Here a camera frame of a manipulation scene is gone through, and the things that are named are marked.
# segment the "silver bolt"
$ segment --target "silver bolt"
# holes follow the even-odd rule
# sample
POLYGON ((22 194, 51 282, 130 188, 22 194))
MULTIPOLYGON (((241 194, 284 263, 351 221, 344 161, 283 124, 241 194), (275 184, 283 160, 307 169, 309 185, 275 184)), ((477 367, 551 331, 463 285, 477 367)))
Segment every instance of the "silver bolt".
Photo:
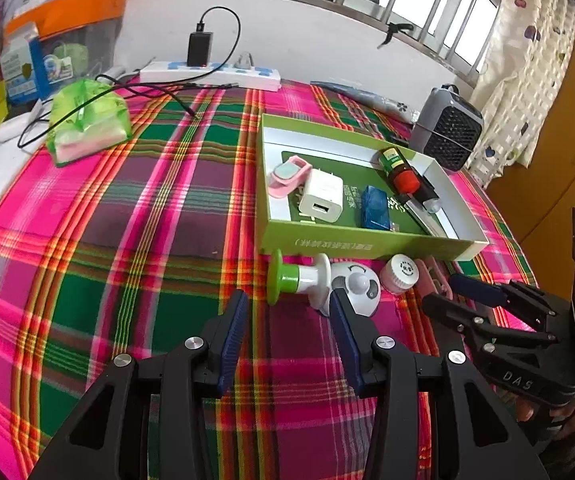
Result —
POLYGON ((392 339, 390 336, 387 335, 382 335, 381 337, 378 337, 376 339, 376 344, 378 345, 379 348, 385 348, 386 350, 390 349, 390 348, 394 348, 394 339, 392 339))
POLYGON ((200 337, 188 337, 185 340, 185 348, 189 350, 196 350, 197 348, 201 348, 203 346, 203 339, 200 337))
POLYGON ((463 352, 459 352, 458 350, 453 350, 447 354, 447 358, 456 365, 462 365, 465 363, 465 354, 463 352))
POLYGON ((119 354, 114 358, 114 365, 122 368, 128 366, 132 362, 130 354, 119 354))

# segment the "white wall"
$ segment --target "white wall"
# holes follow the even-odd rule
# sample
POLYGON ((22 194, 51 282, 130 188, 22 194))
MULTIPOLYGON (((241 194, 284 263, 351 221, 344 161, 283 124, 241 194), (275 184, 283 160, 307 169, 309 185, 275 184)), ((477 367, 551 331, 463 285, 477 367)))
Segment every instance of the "white wall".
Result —
MULTIPOLYGON (((257 66, 276 68, 283 78, 324 80, 376 92, 421 109, 432 88, 455 83, 468 98, 472 88, 403 41, 377 50, 385 33, 330 10, 292 0, 128 0, 115 64, 129 70, 149 60, 184 60, 188 36, 204 10, 231 7, 243 31, 243 51, 257 66)), ((236 20, 223 10, 206 17, 214 32, 212 61, 224 60, 236 38, 236 20)))

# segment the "patterned curtain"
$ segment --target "patterned curtain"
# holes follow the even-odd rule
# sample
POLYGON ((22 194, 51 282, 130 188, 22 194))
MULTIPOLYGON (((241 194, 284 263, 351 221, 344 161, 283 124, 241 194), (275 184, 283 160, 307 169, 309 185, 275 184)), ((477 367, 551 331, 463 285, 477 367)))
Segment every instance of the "patterned curtain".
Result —
POLYGON ((485 127, 466 166, 484 187, 515 162, 528 167, 570 61, 574 0, 501 0, 471 102, 485 127))

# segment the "portable heater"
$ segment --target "portable heater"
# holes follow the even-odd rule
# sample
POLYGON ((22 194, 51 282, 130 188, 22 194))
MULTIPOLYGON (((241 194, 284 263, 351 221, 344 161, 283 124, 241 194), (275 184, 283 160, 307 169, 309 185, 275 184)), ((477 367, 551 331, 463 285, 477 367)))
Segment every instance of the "portable heater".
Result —
POLYGON ((483 116, 457 92, 445 87, 432 90, 409 144, 452 171, 463 167, 483 131, 483 116))

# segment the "colorful checkered cloth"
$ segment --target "colorful checkered cloth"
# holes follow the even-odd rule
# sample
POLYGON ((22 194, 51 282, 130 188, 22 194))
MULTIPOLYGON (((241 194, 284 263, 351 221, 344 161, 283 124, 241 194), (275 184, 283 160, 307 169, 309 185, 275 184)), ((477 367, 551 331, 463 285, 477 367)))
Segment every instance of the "colorful checkered cloth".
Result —
MULTIPOLYGON (((328 319, 302 296, 285 295, 272 308, 265 302, 266 258, 254 245, 256 136, 264 112, 376 137, 409 131, 292 82, 276 93, 181 95, 194 120, 167 97, 132 99, 135 139, 63 169, 41 150, 0 203, 0 468, 25 479, 113 355, 169 351, 242 288, 252 303, 236 382, 206 404, 215 474, 360 478, 375 403, 348 389, 328 319)), ((489 282, 533 282, 485 194, 465 174, 452 179, 490 240, 460 270, 489 282)), ((381 334, 437 354, 419 305, 414 292, 383 292, 373 319, 381 334)), ((424 397, 419 405, 423 476, 429 410, 424 397)))

